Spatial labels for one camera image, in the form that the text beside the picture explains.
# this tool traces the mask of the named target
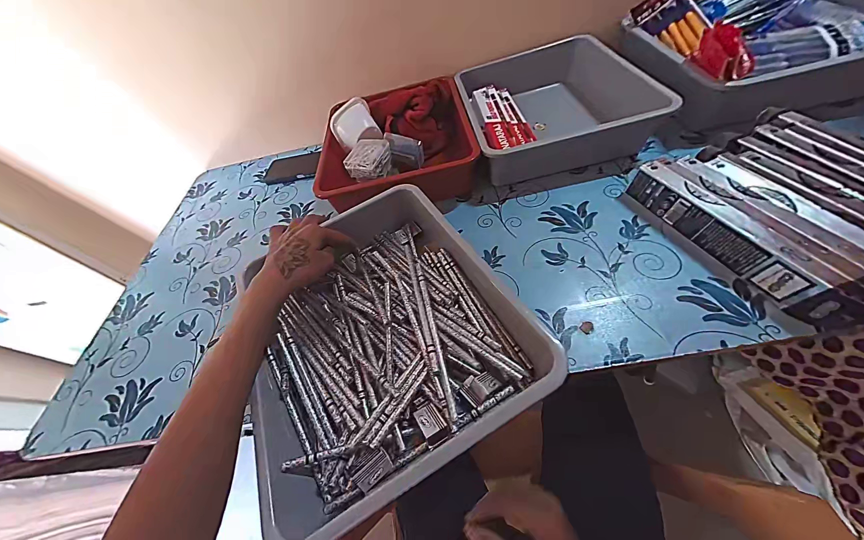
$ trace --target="blue floral tablecloth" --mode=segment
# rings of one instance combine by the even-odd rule
[[[839,104],[838,107],[859,104]],[[837,111],[838,117],[845,114]],[[835,122],[864,137],[864,114]],[[705,142],[683,132],[677,146]],[[27,458],[150,440],[162,434],[204,355],[232,320],[245,266],[268,231],[331,206],[311,180],[266,185],[275,159],[196,178],[122,297],[30,432]],[[651,139],[640,161],[680,157]],[[534,310],[584,371],[799,336],[791,320],[697,262],[617,199],[635,163],[573,171],[604,178],[477,192],[446,215],[499,280]]]

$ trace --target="red plastic tray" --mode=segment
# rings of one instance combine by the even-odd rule
[[[315,182],[312,184],[312,192],[315,196],[327,200],[336,211],[342,213],[400,184],[415,185],[432,201],[443,201],[472,191],[475,162],[482,154],[482,150],[475,139],[473,125],[466,115],[466,108],[462,104],[462,97],[459,95],[455,80],[451,77],[438,77],[406,84],[401,88],[411,89],[436,80],[448,85],[449,91],[452,92],[451,125],[454,132],[452,132],[451,144],[443,151],[446,162],[385,178],[355,181],[342,165],[342,161],[346,158],[345,149],[336,140],[329,126],[325,126],[325,141],[321,145],[321,156],[318,159]],[[366,96],[365,100],[371,102],[391,92],[394,90]],[[329,117],[332,117],[342,103],[332,107]]]

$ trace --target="white plastic container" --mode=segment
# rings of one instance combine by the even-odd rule
[[[476,251],[459,236],[438,209],[414,185],[397,185],[325,222],[366,245],[378,233],[414,222],[422,229],[416,238],[423,244],[445,248],[465,276],[502,321],[535,368],[531,386],[500,402],[481,418],[448,441],[426,452],[394,472],[375,489],[331,520],[323,513],[323,502],[315,481],[281,472],[282,461],[303,454],[285,405],[266,362],[262,363],[251,395],[255,431],[255,461],[258,472],[259,507],[265,540],[325,540],[337,538],[397,499],[425,477],[456,458],[478,441],[509,422],[566,379],[566,353],[559,341],[540,324],[516,295],[493,279],[493,272]],[[260,260],[246,268],[245,282],[255,276]]]
[[[339,107],[328,120],[332,135],[339,141],[345,152],[362,139],[382,139],[382,129],[369,111],[369,104],[360,97],[353,97]]]

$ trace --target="fingernail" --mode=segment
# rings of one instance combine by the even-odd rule
[[[462,532],[465,533],[465,538],[468,540],[482,540],[483,536],[479,534],[479,531],[476,530],[474,526],[466,525],[462,528]]]

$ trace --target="red packet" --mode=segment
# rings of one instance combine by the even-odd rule
[[[472,92],[475,105],[479,108],[482,119],[485,120],[486,142],[490,148],[505,150],[513,145],[510,142],[511,134],[506,130],[502,117],[498,113],[495,104],[489,99],[486,89],[479,88]]]
[[[519,129],[519,121],[513,117],[508,105],[502,101],[502,97],[498,94],[496,87],[492,85],[486,86],[486,93],[488,99],[494,103],[495,107],[498,109],[498,115],[499,117],[502,117],[502,121],[505,123],[506,132],[511,136],[509,138],[509,144],[512,146],[525,144],[525,137],[522,136],[522,132]]]
[[[717,81],[737,81],[756,66],[742,37],[742,30],[731,24],[715,23],[702,33],[699,50],[690,59]]]
[[[525,115],[522,114],[522,111],[519,109],[519,105],[516,103],[516,100],[512,99],[512,94],[509,93],[509,90],[506,88],[502,88],[498,91],[498,93],[500,96],[502,96],[502,100],[506,103],[506,105],[508,105],[515,119],[518,120],[518,126],[519,129],[521,129],[522,131],[522,136],[525,138],[525,142],[538,141],[539,138],[536,137],[535,132],[532,130],[532,126],[529,125],[529,121],[525,119]]]

